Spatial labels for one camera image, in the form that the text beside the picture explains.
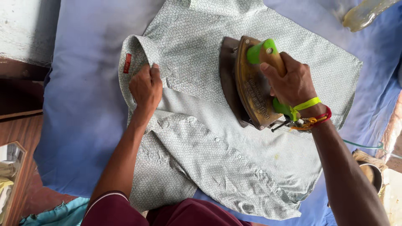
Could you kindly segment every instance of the hand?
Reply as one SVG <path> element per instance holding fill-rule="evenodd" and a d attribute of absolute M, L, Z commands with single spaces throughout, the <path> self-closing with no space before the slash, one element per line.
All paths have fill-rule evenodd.
<path fill-rule="evenodd" d="M 150 68 L 148 64 L 144 64 L 141 70 L 131 78 L 129 89 L 137 102 L 135 115 L 145 117 L 149 121 L 162 99 L 159 65 L 153 64 Z"/>
<path fill-rule="evenodd" d="M 296 61 L 285 52 L 280 55 L 287 70 L 283 78 L 273 66 L 267 63 L 260 65 L 261 72 L 268 78 L 272 87 L 271 96 L 277 96 L 291 107 L 317 97 L 309 66 Z M 323 104 L 316 104 L 299 112 L 303 117 L 314 117 L 325 113 L 326 108 Z"/>

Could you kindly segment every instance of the teal cloth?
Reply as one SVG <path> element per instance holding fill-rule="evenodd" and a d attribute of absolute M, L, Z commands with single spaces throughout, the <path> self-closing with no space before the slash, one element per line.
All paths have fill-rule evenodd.
<path fill-rule="evenodd" d="M 30 215 L 21 220 L 20 226 L 81 225 L 89 199 L 78 197 L 67 204 L 61 204 L 52 211 Z"/>

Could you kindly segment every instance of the shirt sleeve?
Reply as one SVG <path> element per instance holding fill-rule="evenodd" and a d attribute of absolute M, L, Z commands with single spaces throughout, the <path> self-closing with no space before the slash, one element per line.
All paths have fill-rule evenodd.
<path fill-rule="evenodd" d="M 121 191 L 108 191 L 92 202 L 85 213 L 81 226 L 149 226 L 148 221 L 131 207 Z"/>

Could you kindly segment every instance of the maroon clothing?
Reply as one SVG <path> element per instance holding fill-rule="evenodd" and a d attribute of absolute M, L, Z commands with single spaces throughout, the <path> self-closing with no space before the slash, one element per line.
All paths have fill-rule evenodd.
<path fill-rule="evenodd" d="M 135 225 L 135 226 L 251 226 L 238 220 L 220 207 L 198 199 L 186 199 L 176 205 L 150 210 L 145 219 L 130 206 L 120 191 L 101 195 L 89 207 L 81 226 Z"/>

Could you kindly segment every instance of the green hose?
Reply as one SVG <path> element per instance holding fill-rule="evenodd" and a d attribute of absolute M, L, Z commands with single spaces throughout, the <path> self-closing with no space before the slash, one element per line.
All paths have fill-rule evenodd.
<path fill-rule="evenodd" d="M 390 153 L 390 152 L 386 151 L 386 150 L 384 149 L 384 143 L 383 143 L 383 142 L 380 142 L 377 147 L 370 147 L 370 146 L 364 146 L 364 145 L 360 145 L 360 144 L 357 144 L 357 143 L 353 143 L 353 142 L 350 142 L 350 141 L 348 141 L 348 140 L 344 140 L 344 139 L 342 139 L 342 140 L 343 140 L 345 143 L 352 144 L 352 145 L 354 145 L 354 146 L 358 146 L 358 147 L 361 147 L 361 148 L 367 148 L 367 149 L 382 149 L 385 153 L 390 154 L 390 155 L 392 155 L 392 156 L 394 156 L 394 157 L 396 157 L 396 158 L 402 159 L 402 157 L 400 157 L 399 155 L 396 155 L 396 154 L 394 154 L 394 153 Z"/>

